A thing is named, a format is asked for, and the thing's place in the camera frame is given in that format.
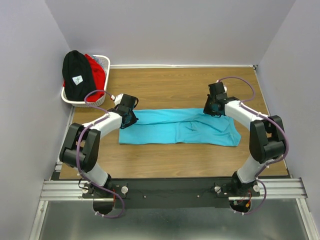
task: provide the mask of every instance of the red clothing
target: red clothing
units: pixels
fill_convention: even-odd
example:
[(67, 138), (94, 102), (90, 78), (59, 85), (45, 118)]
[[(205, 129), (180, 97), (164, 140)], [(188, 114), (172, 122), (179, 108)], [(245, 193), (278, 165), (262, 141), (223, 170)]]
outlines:
[[(106, 74), (103, 68), (88, 54), (84, 55), (85, 58), (89, 61), (93, 80), (95, 83), (95, 87), (97, 90), (104, 90), (105, 89), (105, 81), (106, 81)], [(89, 96), (86, 100), (89, 103), (96, 102), (99, 98), (101, 98), (105, 93), (104, 92), (96, 92), (95, 94)]]

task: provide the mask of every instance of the gray floor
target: gray floor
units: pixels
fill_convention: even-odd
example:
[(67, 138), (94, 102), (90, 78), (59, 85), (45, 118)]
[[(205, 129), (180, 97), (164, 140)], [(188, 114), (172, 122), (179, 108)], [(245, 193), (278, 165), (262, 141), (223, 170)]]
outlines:
[(305, 240), (297, 202), (267, 200), (252, 215), (230, 209), (128, 209), (118, 219), (95, 216), (92, 202), (50, 202), (42, 240)]

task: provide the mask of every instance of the table top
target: table top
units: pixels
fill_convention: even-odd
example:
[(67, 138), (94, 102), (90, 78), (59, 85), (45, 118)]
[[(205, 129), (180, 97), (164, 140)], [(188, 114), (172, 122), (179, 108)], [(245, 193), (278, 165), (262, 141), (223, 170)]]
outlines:
[[(256, 97), (246, 104), (258, 112), (268, 113), (255, 75), (250, 67), (216, 68), (134, 68), (111, 69), (107, 91), (113, 95), (125, 93), (139, 98), (136, 109), (203, 108), (208, 84), (227, 76), (248, 80), (256, 91)], [(227, 79), (229, 97), (240, 100), (252, 96), (251, 89), (242, 81)], [(104, 109), (113, 107), (107, 97)], [(102, 116), (93, 108), (76, 108), (73, 122), (87, 123)], [(176, 178), (176, 177), (227, 177), (247, 160), (249, 131), (234, 122), (241, 134), (237, 147), (212, 144), (119, 144), (119, 130), (100, 140), (98, 163), (113, 178)], [(285, 163), (279, 162), (267, 168), (263, 176), (288, 175)], [(63, 164), (60, 179), (78, 179), (76, 170)]]

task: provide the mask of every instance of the white basket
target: white basket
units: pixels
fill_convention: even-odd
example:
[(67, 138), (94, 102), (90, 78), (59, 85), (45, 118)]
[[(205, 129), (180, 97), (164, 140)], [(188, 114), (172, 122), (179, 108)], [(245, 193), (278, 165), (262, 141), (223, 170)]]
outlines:
[[(102, 66), (104, 68), (104, 71), (105, 71), (104, 90), (106, 91), (107, 85), (108, 85), (109, 71), (110, 71), (110, 60), (106, 56), (102, 56), (102, 55), (93, 55), (93, 56), (95, 56), (96, 58), (98, 58), (100, 60), (100, 62), (102, 63)], [(71, 104), (75, 107), (89, 108), (89, 106), (87, 106), (84, 101), (70, 101), (70, 100), (68, 100), (67, 96), (66, 96), (66, 92), (65, 92), (65, 87), (62, 87), (61, 98), (66, 103)], [(98, 107), (104, 103), (105, 98), (106, 98), (106, 94), (104, 94), (102, 97), (100, 97), (96, 102), (89, 102), (89, 103), (92, 106)]]

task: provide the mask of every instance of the basket rim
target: basket rim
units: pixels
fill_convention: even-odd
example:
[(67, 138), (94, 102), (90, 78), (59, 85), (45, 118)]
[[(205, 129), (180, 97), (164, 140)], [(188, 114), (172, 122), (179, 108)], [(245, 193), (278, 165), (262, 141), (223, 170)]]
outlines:
[[(108, 83), (108, 78), (109, 78), (109, 72), (110, 72), (110, 59), (107, 57), (107, 56), (104, 56), (104, 55), (93, 55), (95, 57), (99, 57), (99, 58), (104, 58), (107, 60), (108, 62), (108, 68), (107, 68), (107, 71), (106, 71), (106, 75), (105, 75), (105, 81), (104, 81), (104, 90), (107, 90), (107, 83)], [(63, 86), (62, 87), (62, 91), (61, 91), (61, 98), (64, 102), (68, 103), (68, 104), (77, 104), (77, 105), (85, 105), (85, 101), (70, 101), (68, 100), (67, 98), (65, 98), (64, 96), (64, 93), (65, 93), (65, 87)], [(97, 101), (95, 102), (88, 102), (88, 103), (96, 103), (98, 101), (100, 101), (102, 98), (105, 98), (106, 97), (106, 94), (104, 94), (102, 97), (100, 97)]]

